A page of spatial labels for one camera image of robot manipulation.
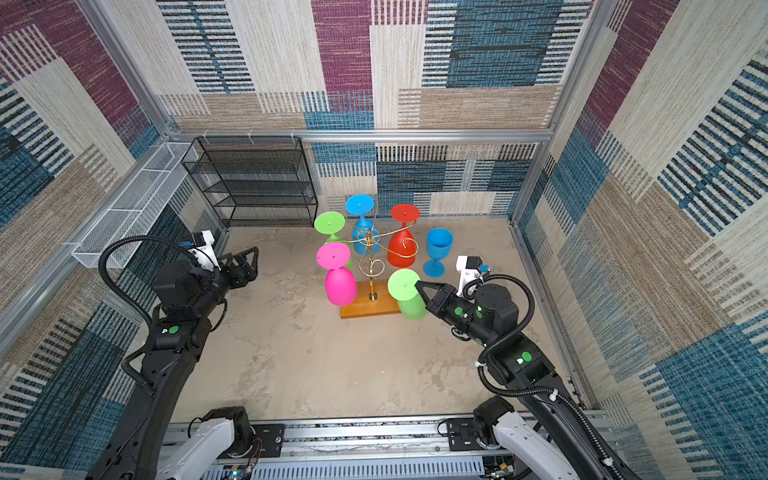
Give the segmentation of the green wine glass front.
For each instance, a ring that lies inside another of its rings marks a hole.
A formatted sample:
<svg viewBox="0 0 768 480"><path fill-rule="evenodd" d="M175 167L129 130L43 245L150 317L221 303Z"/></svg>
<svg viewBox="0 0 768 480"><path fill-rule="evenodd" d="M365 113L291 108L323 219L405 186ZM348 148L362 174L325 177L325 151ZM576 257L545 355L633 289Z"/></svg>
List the green wine glass front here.
<svg viewBox="0 0 768 480"><path fill-rule="evenodd" d="M420 280L417 272L411 269L395 271L387 282L389 294L397 301L400 312L408 319L422 319L427 311L415 284Z"/></svg>

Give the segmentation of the light blue wine glass front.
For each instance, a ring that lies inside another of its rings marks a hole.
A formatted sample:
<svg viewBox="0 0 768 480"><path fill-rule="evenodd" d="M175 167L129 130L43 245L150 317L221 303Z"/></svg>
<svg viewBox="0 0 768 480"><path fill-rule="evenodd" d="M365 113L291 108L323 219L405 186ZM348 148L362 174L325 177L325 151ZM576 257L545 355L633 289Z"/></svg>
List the light blue wine glass front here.
<svg viewBox="0 0 768 480"><path fill-rule="evenodd" d="M450 253L453 234L445 228L434 228L428 231L426 241L429 260L423 266L424 273L430 278L439 278L445 273L442 261Z"/></svg>

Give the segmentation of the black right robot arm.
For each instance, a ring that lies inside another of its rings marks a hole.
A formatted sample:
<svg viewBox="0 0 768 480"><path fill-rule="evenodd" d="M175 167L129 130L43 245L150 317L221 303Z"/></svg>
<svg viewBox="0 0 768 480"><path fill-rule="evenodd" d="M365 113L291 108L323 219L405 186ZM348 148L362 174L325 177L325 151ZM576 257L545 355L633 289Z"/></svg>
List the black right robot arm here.
<svg viewBox="0 0 768 480"><path fill-rule="evenodd" d="M483 346L475 368L493 396L473 412L480 447L508 451L540 479L636 478L524 335L535 300L522 280L486 273L462 290L426 281L415 289L456 337Z"/></svg>

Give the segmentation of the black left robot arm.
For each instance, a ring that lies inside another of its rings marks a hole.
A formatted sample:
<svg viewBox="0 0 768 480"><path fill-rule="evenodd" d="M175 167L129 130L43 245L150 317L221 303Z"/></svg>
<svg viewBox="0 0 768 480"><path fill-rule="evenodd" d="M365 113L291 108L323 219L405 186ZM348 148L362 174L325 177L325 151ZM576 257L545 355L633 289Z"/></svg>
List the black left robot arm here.
<svg viewBox="0 0 768 480"><path fill-rule="evenodd" d="M101 279L142 316L148 336L121 362L135 388L107 446L87 474L90 479L197 479L220 457L248 457L257 449L256 433L244 407L223 407L201 418L197 431L168 464L159 463L183 387L217 328L211 313L228 306L230 290L258 277L257 247L216 257L203 241L208 235L196 233L184 243L134 235L113 242L100 255ZM167 246L184 257L157 270L153 291L160 302L152 311L146 311L107 272L109 259L118 249L147 242Z"/></svg>

